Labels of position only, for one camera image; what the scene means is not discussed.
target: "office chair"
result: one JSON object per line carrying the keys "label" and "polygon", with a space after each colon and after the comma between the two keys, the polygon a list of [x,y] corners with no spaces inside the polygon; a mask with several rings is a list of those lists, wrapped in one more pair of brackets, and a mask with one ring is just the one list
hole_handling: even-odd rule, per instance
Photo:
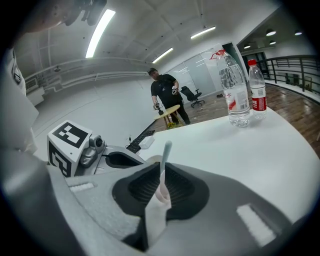
{"label": "office chair", "polygon": [[200,104],[201,107],[202,107],[202,103],[201,102],[206,103],[204,100],[198,100],[198,97],[202,94],[202,92],[198,92],[199,89],[196,89],[195,91],[196,91],[196,95],[194,95],[192,93],[192,91],[190,91],[190,89],[188,87],[186,87],[186,86],[181,87],[181,92],[186,96],[188,101],[190,101],[190,102],[194,102],[195,101],[194,103],[191,104],[191,107],[193,109],[195,108],[194,107],[195,104]]}

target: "glass door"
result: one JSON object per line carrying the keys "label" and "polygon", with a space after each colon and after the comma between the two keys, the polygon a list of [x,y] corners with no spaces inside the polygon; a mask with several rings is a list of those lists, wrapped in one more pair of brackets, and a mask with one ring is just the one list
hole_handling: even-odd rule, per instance
{"label": "glass door", "polygon": [[[189,67],[185,66],[184,63],[176,66],[175,68],[171,69],[168,72],[169,75],[173,76],[179,83],[179,90],[181,91],[181,88],[183,86],[186,86],[190,89],[191,92],[193,92],[194,94],[196,94],[195,90],[196,87],[194,85],[194,82],[192,81],[190,75],[189,75]],[[187,103],[188,99],[187,97],[181,93],[181,96],[183,98],[183,102]]]}
{"label": "glass door", "polygon": [[199,93],[207,95],[216,91],[216,87],[206,66],[205,59],[203,59],[200,54],[185,61],[184,65],[187,67],[187,72],[192,78],[194,86],[199,89]]}

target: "bottle label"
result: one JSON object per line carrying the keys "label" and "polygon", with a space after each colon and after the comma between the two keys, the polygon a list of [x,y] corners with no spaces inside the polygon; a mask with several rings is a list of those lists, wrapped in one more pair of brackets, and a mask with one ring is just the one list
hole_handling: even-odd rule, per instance
{"label": "bottle label", "polygon": [[252,108],[254,111],[265,111],[267,109],[266,87],[251,88]]}
{"label": "bottle label", "polygon": [[223,90],[228,110],[244,111],[249,108],[248,91],[246,86],[237,86]]}

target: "black t-shirt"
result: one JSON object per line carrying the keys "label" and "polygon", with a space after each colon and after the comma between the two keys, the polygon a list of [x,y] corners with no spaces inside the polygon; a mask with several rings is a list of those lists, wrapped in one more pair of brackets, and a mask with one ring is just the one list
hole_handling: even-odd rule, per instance
{"label": "black t-shirt", "polygon": [[177,105],[182,100],[180,93],[177,95],[172,94],[172,87],[175,85],[175,81],[176,79],[172,75],[161,74],[158,80],[151,85],[151,95],[159,96],[166,109]]}

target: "foam pad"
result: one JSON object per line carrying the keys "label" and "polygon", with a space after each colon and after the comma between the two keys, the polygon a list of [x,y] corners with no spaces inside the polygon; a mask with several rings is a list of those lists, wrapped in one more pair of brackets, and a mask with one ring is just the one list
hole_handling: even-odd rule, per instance
{"label": "foam pad", "polygon": [[[118,180],[112,189],[113,198],[126,214],[142,217],[145,207],[159,186],[159,178],[160,163],[157,162]],[[165,185],[172,205],[167,212],[167,220],[189,219],[208,202],[207,184],[171,163],[165,164]]]}

